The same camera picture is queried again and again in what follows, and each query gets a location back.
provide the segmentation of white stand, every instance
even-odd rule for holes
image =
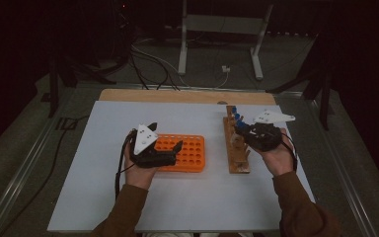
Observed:
[[[187,14],[187,0],[183,1],[183,31],[181,38],[180,62],[178,65],[178,73],[180,75],[184,76],[186,74],[188,52],[187,31],[203,31],[258,35],[257,44],[255,47],[251,48],[250,54],[255,70],[255,77],[257,80],[262,80],[264,78],[258,54],[264,39],[269,16],[272,11],[272,4],[269,4],[266,8],[264,17],[262,19],[257,19],[189,15]]]

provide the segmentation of brown sleeve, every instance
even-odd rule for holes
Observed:
[[[274,177],[273,186],[282,209],[283,236],[341,236],[337,218],[310,201],[295,172]]]
[[[148,191],[123,185],[109,217],[91,233],[92,237],[134,237]]]

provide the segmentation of white board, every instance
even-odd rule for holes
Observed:
[[[235,106],[246,123],[264,109],[281,113],[279,106]],[[262,157],[251,152],[250,174],[229,174],[224,117],[223,105],[96,102],[47,230],[91,231],[108,216],[125,136],[155,121],[156,133],[202,135],[206,164],[201,173],[158,172],[136,231],[278,229],[281,211]],[[300,161],[297,174],[314,200]]]

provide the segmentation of wire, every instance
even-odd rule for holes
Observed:
[[[135,61],[134,61],[134,55],[133,55],[133,54],[131,54],[130,59],[131,59],[131,65],[132,65],[132,67],[134,68],[134,70],[136,71],[137,77],[138,77],[138,79],[140,80],[141,85],[142,85],[144,88],[146,88],[146,90],[149,90],[149,88],[147,87],[146,83],[145,83],[144,80],[143,80],[144,77],[141,75],[141,71],[140,71],[140,69],[138,69],[137,66],[136,66],[136,63],[135,63]]]
[[[226,84],[227,79],[229,79],[229,72],[226,72],[226,79],[224,79],[224,82],[223,82],[223,83],[221,83],[219,86],[214,87],[214,88],[211,88],[211,89],[219,89],[219,88],[222,87],[224,84]]]
[[[122,67],[125,65],[125,63],[128,61],[128,57],[121,57],[115,61],[114,66],[110,66],[108,68],[95,70],[96,73],[102,74],[104,76],[109,76],[111,74],[114,74],[118,72]]]
[[[288,151],[290,152],[291,158],[293,159],[293,169],[294,171],[297,171],[298,155],[297,155],[297,149],[295,148],[294,142],[288,135],[284,133],[281,133],[281,135],[286,136],[290,140],[291,144],[293,145],[293,149],[291,149],[285,142],[281,141],[281,144],[285,146],[285,148],[287,148]]]
[[[118,197],[118,194],[119,194],[119,178],[121,176],[121,173],[132,167],[132,165],[131,165],[130,167],[127,167],[125,170],[121,171],[122,160],[123,160],[124,151],[125,151],[125,146],[132,139],[132,137],[135,136],[136,134],[137,134],[137,130],[135,128],[132,129],[131,132],[125,137],[124,143],[122,144],[122,147],[121,147],[121,153],[119,154],[118,171],[115,174],[115,187],[114,187],[114,189],[115,189],[115,199]]]
[[[59,140],[58,140],[58,143],[57,143],[57,147],[56,147],[56,150],[54,152],[54,157],[53,157],[53,162],[51,164],[51,168],[50,168],[50,171],[47,175],[47,177],[45,178],[44,182],[41,184],[41,186],[38,188],[38,190],[36,191],[36,193],[29,199],[29,201],[27,201],[27,204],[14,216],[14,218],[6,225],[6,227],[4,229],[2,229],[2,231],[0,232],[0,237],[3,236],[5,234],[5,232],[12,226],[12,224],[15,223],[15,221],[21,216],[21,214],[30,206],[30,204],[33,203],[33,201],[36,199],[36,197],[39,195],[39,193],[41,193],[41,191],[44,189],[45,185],[47,184],[48,180],[51,178],[51,175],[53,174],[54,172],[54,168],[56,166],[56,162],[57,162],[57,156],[58,156],[58,152],[60,150],[60,146],[61,146],[61,143],[62,143],[62,140],[63,140],[63,137],[66,135],[66,132],[70,129],[70,128],[74,128],[77,123],[82,120],[82,119],[86,119],[88,118],[89,116],[85,116],[85,117],[81,117],[81,118],[67,118],[67,119],[73,119],[73,122],[70,123],[64,130],[63,130],[63,133],[61,134]]]
[[[156,59],[158,59],[158,60],[160,60],[160,61],[165,62],[168,66],[170,66],[172,69],[174,69],[174,71],[177,73],[178,77],[180,78],[181,82],[182,82],[184,85],[186,85],[186,86],[188,86],[189,88],[191,88],[191,86],[188,85],[188,84],[184,81],[184,79],[181,77],[180,73],[178,72],[178,69],[175,68],[171,63],[169,63],[168,61],[166,61],[166,60],[164,60],[164,59],[162,59],[162,58],[160,58],[160,57],[157,57],[157,56],[151,55],[151,54],[149,54],[149,53],[146,53],[146,52],[144,52],[144,51],[138,49],[137,47],[135,47],[133,44],[131,45],[131,47],[134,48],[136,51],[141,52],[142,54],[145,54],[145,55],[147,55],[147,56],[150,56],[150,57],[153,57],[153,58],[156,58]]]
[[[135,49],[133,49],[133,48],[131,49],[131,51],[134,52],[134,53],[139,53],[139,54],[142,54],[142,55],[146,56],[146,57],[140,57],[140,56],[137,56],[137,55],[134,54],[135,57],[138,57],[138,58],[141,58],[141,59],[144,59],[144,60],[148,60],[148,61],[154,62],[154,63],[160,65],[160,66],[164,69],[164,71],[165,71],[165,75],[166,75],[166,76],[165,76],[165,79],[164,79],[164,80],[158,85],[158,87],[156,88],[156,90],[159,90],[160,87],[161,87],[163,84],[165,84],[165,83],[169,80],[169,81],[171,82],[171,87],[172,87],[174,90],[178,90],[178,91],[180,91],[180,89],[178,88],[178,86],[177,86],[177,85],[174,83],[174,81],[172,80],[171,73],[169,73],[168,69],[165,67],[165,65],[164,65],[164,64],[163,64],[158,58],[156,58],[156,57],[154,57],[154,56],[152,56],[152,55],[149,55],[149,54],[143,53],[143,52],[141,52],[141,51],[135,50]]]
[[[135,165],[135,164],[132,164],[132,165],[128,166],[127,168],[125,168],[125,169],[123,169],[122,171],[120,171],[120,173],[127,171],[128,169],[130,169],[130,168],[133,167],[134,165]]]

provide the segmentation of person's right hand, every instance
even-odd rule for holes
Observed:
[[[285,128],[281,128],[281,133],[285,135],[287,134]],[[282,135],[282,141],[292,150],[293,145],[285,135]],[[274,176],[279,176],[294,170],[291,151],[289,151],[282,144],[279,144],[275,149],[267,152],[263,152],[255,148],[253,149],[260,153],[265,161],[266,167]]]

